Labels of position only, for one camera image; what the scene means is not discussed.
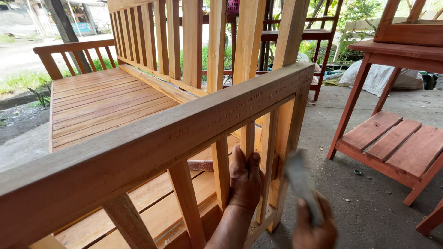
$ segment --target finger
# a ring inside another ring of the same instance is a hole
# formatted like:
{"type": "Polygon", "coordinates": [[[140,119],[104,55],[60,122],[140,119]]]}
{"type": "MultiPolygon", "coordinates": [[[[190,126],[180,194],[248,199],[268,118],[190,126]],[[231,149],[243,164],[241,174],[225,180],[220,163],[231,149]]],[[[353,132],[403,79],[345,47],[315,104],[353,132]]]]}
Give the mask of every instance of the finger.
{"type": "Polygon", "coordinates": [[[311,212],[304,199],[297,200],[297,226],[301,231],[311,230],[311,212]]]}
{"type": "Polygon", "coordinates": [[[251,154],[251,156],[249,157],[248,160],[248,168],[249,168],[249,177],[251,178],[251,176],[260,177],[259,171],[260,171],[260,166],[258,165],[260,162],[260,154],[258,154],[257,152],[253,152],[251,154]]]}
{"type": "Polygon", "coordinates": [[[333,219],[333,217],[332,217],[332,208],[331,208],[331,206],[329,204],[329,201],[318,191],[317,191],[317,197],[319,199],[319,204],[320,204],[320,207],[321,207],[322,212],[323,212],[323,218],[325,220],[327,220],[329,218],[333,219]]]}
{"type": "Polygon", "coordinates": [[[240,145],[235,145],[232,148],[232,162],[229,167],[231,175],[239,169],[246,169],[245,161],[245,156],[243,155],[243,152],[241,152],[240,145]]]}

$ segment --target wooden frame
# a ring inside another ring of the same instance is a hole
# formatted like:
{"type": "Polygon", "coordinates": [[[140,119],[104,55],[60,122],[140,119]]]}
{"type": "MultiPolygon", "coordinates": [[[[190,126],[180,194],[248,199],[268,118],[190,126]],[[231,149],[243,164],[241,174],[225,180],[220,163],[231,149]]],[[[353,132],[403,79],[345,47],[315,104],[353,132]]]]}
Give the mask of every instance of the wooden frame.
{"type": "MultiPolygon", "coordinates": [[[[33,243],[32,248],[37,248],[43,245],[42,238],[53,241],[54,248],[203,248],[229,201],[229,161],[236,143],[240,143],[246,156],[259,148],[260,167],[266,176],[257,207],[260,215],[251,223],[255,230],[246,238],[245,248],[265,229],[273,231],[280,222],[288,187],[277,172],[282,171],[287,151],[298,143],[314,64],[296,63],[297,56],[292,53],[292,46],[301,40],[309,1],[290,0],[284,7],[280,30],[289,35],[278,38],[284,44],[276,52],[281,62],[273,72],[255,78],[263,23],[263,19],[256,17],[263,16],[257,14],[262,12],[263,3],[259,0],[249,6],[244,4],[240,11],[242,28],[238,40],[242,45],[233,65],[247,70],[245,74],[237,71],[234,87],[221,90],[225,2],[212,8],[214,15],[210,20],[205,18],[214,35],[210,47],[215,54],[208,62],[214,80],[208,81],[206,88],[198,87],[192,76],[188,78],[190,74],[181,77],[177,66],[177,28],[183,21],[191,33],[199,33],[202,18],[192,16],[198,12],[196,8],[184,8],[186,14],[181,20],[174,1],[110,1],[114,40],[101,45],[115,44],[118,68],[108,73],[116,75],[94,72],[77,78],[84,79],[86,91],[95,89],[95,84],[107,86],[107,82],[97,83],[97,79],[110,77],[118,85],[120,78],[129,78],[128,81],[146,84],[159,97],[180,105],[100,132],[102,135],[65,146],[2,174],[0,210],[10,213],[8,218],[2,216],[2,221],[5,226],[14,225],[1,235],[0,248],[33,243]],[[160,40],[158,50],[154,46],[154,28],[160,40]],[[166,32],[172,40],[164,39],[166,32]],[[156,52],[163,57],[158,68],[156,52]],[[256,120],[262,128],[255,125],[256,120]],[[213,173],[188,173],[187,160],[211,159],[213,173]],[[36,208],[27,209],[22,201],[33,202],[36,208]]],[[[198,36],[200,45],[189,42],[195,36],[184,39],[192,49],[201,46],[198,36]]],[[[64,44],[35,51],[42,58],[49,58],[51,53],[90,46],[97,50],[97,44],[64,44]]],[[[184,59],[195,66],[192,58],[184,59]]],[[[77,80],[60,79],[55,62],[48,61],[45,65],[54,72],[56,87],[73,84],[69,88],[76,90],[77,80]]],[[[183,71],[193,75],[201,69],[183,71]]],[[[106,94],[118,96],[112,88],[106,94]]]]}
{"type": "Polygon", "coordinates": [[[372,40],[351,44],[348,48],[364,51],[365,56],[327,158],[332,159],[336,151],[340,151],[412,188],[403,201],[409,206],[443,167],[443,130],[421,126],[421,123],[416,121],[402,121],[402,117],[382,111],[382,107],[402,68],[443,73],[440,66],[443,56],[439,56],[443,54],[443,48],[376,43],[372,40]],[[372,63],[395,68],[373,115],[360,126],[344,134],[372,63]],[[422,153],[418,149],[434,141],[438,142],[432,144],[432,150],[428,153],[422,153]]]}
{"type": "Polygon", "coordinates": [[[400,0],[389,0],[383,11],[377,32],[374,36],[374,41],[443,47],[443,35],[440,32],[443,27],[443,21],[418,20],[425,3],[426,0],[415,1],[405,23],[392,23],[400,0]],[[432,39],[422,39],[422,37],[429,34],[433,34],[432,39]]]}

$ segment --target metal pole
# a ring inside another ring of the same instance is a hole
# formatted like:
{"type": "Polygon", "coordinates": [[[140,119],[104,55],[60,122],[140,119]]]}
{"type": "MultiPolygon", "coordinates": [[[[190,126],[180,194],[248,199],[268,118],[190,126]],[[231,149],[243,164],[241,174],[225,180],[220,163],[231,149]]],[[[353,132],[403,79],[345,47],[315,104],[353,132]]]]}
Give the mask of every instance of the metal pole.
{"type": "Polygon", "coordinates": [[[69,3],[69,1],[67,1],[67,2],[68,2],[69,10],[71,10],[71,16],[74,19],[75,25],[77,26],[78,33],[80,34],[80,37],[83,37],[82,33],[80,32],[80,28],[78,27],[77,20],[75,19],[74,11],[72,11],[71,3],[69,3]]]}

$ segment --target unfinished wood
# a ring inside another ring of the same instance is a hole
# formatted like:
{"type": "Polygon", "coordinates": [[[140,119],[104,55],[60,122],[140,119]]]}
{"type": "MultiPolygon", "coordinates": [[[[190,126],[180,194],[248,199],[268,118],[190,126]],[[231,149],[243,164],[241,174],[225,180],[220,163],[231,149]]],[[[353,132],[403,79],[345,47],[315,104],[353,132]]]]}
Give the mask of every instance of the unfinished wood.
{"type": "Polygon", "coordinates": [[[154,2],[155,33],[157,34],[157,51],[159,55],[159,72],[168,74],[168,57],[166,41],[166,13],[165,1],[158,0],[154,2]]]}
{"type": "Polygon", "coordinates": [[[397,80],[397,77],[400,74],[400,72],[401,68],[399,67],[394,68],[394,71],[391,73],[391,76],[389,77],[389,80],[386,83],[380,98],[378,99],[377,105],[375,106],[374,111],[372,112],[372,116],[374,116],[377,112],[381,111],[381,108],[383,108],[383,106],[385,105],[386,99],[388,98],[389,93],[391,92],[391,89],[394,86],[394,83],[397,80]]]}
{"type": "Polygon", "coordinates": [[[342,143],[362,152],[390,128],[402,121],[395,113],[380,111],[340,138],[342,143]]]}
{"type": "Polygon", "coordinates": [[[346,126],[348,125],[349,119],[351,118],[351,113],[354,110],[355,104],[357,103],[358,96],[363,88],[363,84],[366,80],[366,76],[369,73],[369,69],[371,68],[371,64],[368,63],[371,53],[365,53],[363,57],[363,61],[361,62],[360,69],[357,73],[357,78],[355,79],[355,83],[352,86],[351,93],[349,95],[348,101],[346,102],[345,109],[343,110],[342,117],[340,118],[340,122],[338,123],[337,130],[335,131],[334,138],[332,139],[332,144],[329,148],[327,159],[332,159],[335,156],[336,149],[335,145],[338,139],[345,133],[346,126]]]}
{"type": "Polygon", "coordinates": [[[147,71],[148,73],[153,74],[154,76],[156,76],[160,79],[163,79],[164,81],[170,82],[171,84],[174,84],[174,85],[178,86],[179,88],[183,88],[186,91],[191,92],[199,97],[203,97],[203,96],[206,96],[209,94],[205,91],[205,89],[203,87],[202,88],[195,88],[193,86],[185,84],[182,79],[177,80],[177,79],[171,78],[171,77],[169,77],[169,75],[161,74],[159,71],[154,71],[154,70],[149,69],[149,68],[142,66],[140,64],[136,64],[134,62],[126,60],[123,57],[119,57],[119,59],[130,64],[130,65],[133,65],[141,70],[147,71]]]}
{"type": "Polygon", "coordinates": [[[288,94],[309,85],[313,67],[289,65],[0,173],[0,214],[9,227],[0,234],[0,247],[37,241],[156,175],[172,159],[185,159],[286,103],[288,94]],[[30,210],[24,201],[35,206],[30,210]]]}
{"type": "Polygon", "coordinates": [[[136,20],[134,11],[135,11],[134,8],[128,8],[126,10],[128,14],[129,34],[131,36],[132,60],[137,63],[140,63],[139,44],[138,44],[139,40],[136,30],[136,25],[138,24],[138,20],[136,20]]]}
{"type": "Polygon", "coordinates": [[[203,249],[206,246],[206,239],[198,212],[194,187],[189,175],[188,163],[186,160],[178,162],[170,167],[167,172],[174,188],[175,197],[179,203],[183,222],[191,239],[192,247],[203,249]]]}
{"type": "Polygon", "coordinates": [[[169,49],[169,76],[180,79],[180,33],[179,33],[179,2],[166,0],[167,11],[167,38],[169,49]]]}
{"type": "Polygon", "coordinates": [[[144,46],[146,48],[146,67],[152,70],[157,70],[152,4],[143,4],[141,6],[141,16],[143,21],[144,46]]]}
{"type": "Polygon", "coordinates": [[[69,60],[68,60],[68,58],[66,57],[65,52],[62,52],[61,54],[62,54],[63,60],[64,60],[65,63],[66,63],[66,66],[68,66],[68,70],[69,70],[69,72],[71,73],[71,76],[75,76],[74,69],[72,68],[71,63],[69,63],[69,60]]]}
{"type": "Polygon", "coordinates": [[[209,15],[208,93],[223,88],[223,68],[225,62],[226,0],[215,0],[209,15]]]}
{"type": "Polygon", "coordinates": [[[257,0],[240,8],[233,85],[255,77],[265,5],[257,0]]]}
{"type": "Polygon", "coordinates": [[[106,70],[107,68],[106,68],[105,62],[103,61],[103,57],[101,56],[101,53],[100,53],[100,50],[98,49],[98,47],[95,48],[95,52],[97,53],[98,60],[100,61],[100,65],[101,65],[102,70],[106,70]]]}
{"type": "Polygon", "coordinates": [[[228,138],[223,137],[211,145],[214,166],[215,189],[218,206],[225,211],[229,204],[230,177],[228,159],[228,138]]]}
{"type": "Polygon", "coordinates": [[[386,159],[420,127],[420,122],[403,120],[371,146],[366,152],[366,155],[379,162],[386,161],[386,159]]]}
{"type": "Polygon", "coordinates": [[[89,65],[92,67],[93,72],[97,72],[97,69],[95,68],[94,62],[92,61],[91,55],[89,54],[89,51],[85,49],[86,57],[88,58],[89,65]]]}
{"type": "Polygon", "coordinates": [[[423,189],[432,181],[432,179],[440,172],[443,167],[443,153],[439,155],[437,160],[431,165],[431,167],[424,173],[422,178],[416,185],[414,185],[412,191],[403,201],[403,204],[410,206],[417,196],[423,191],[423,189]]]}
{"type": "Polygon", "coordinates": [[[157,248],[127,193],[105,203],[103,208],[131,249],[157,248]]]}
{"type": "Polygon", "coordinates": [[[196,97],[194,97],[190,94],[187,94],[187,93],[181,91],[180,89],[177,89],[171,85],[168,85],[167,83],[165,83],[155,77],[152,77],[151,75],[143,73],[142,71],[140,71],[132,66],[121,65],[120,68],[123,69],[124,71],[128,72],[129,74],[133,75],[137,79],[142,80],[143,82],[149,84],[153,88],[157,89],[158,91],[162,92],[163,94],[167,95],[168,97],[177,101],[178,103],[182,104],[182,103],[186,103],[186,102],[196,99],[196,97]]]}
{"type": "Polygon", "coordinates": [[[272,163],[274,159],[274,145],[276,140],[277,110],[273,110],[264,116],[262,126],[262,153],[260,170],[263,172],[264,180],[261,186],[260,202],[257,206],[256,221],[263,223],[265,210],[268,206],[269,185],[271,184],[272,163]]]}
{"type": "Polygon", "coordinates": [[[66,249],[52,234],[29,246],[30,249],[66,249]]]}
{"type": "Polygon", "coordinates": [[[424,125],[386,163],[420,179],[442,150],[443,129],[424,125]]]}
{"type": "Polygon", "coordinates": [[[142,64],[143,66],[147,65],[146,61],[146,47],[145,47],[145,41],[144,41],[144,33],[148,31],[148,29],[144,30],[145,27],[143,25],[143,17],[142,17],[142,10],[141,6],[134,7],[134,27],[136,29],[136,35],[137,35],[137,44],[138,44],[138,58],[139,60],[137,63],[142,64]]]}
{"type": "Polygon", "coordinates": [[[183,1],[183,82],[202,87],[202,0],[183,1]]]}

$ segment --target hand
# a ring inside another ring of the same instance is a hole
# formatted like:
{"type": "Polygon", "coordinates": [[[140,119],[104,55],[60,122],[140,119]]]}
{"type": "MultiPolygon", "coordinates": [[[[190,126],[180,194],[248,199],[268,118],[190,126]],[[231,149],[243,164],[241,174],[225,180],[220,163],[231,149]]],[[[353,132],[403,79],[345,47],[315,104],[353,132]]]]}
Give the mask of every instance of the hand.
{"type": "Polygon", "coordinates": [[[255,208],[260,201],[261,190],[259,161],[260,155],[254,152],[246,163],[240,146],[234,146],[232,149],[232,162],[229,166],[229,173],[231,175],[231,199],[229,205],[241,206],[252,211],[252,213],[255,212],[255,208]]]}
{"type": "Polygon", "coordinates": [[[297,227],[292,237],[293,249],[332,249],[338,236],[337,226],[332,217],[332,209],[328,200],[318,194],[320,207],[325,221],[320,226],[311,225],[311,212],[304,199],[297,201],[297,227]]]}

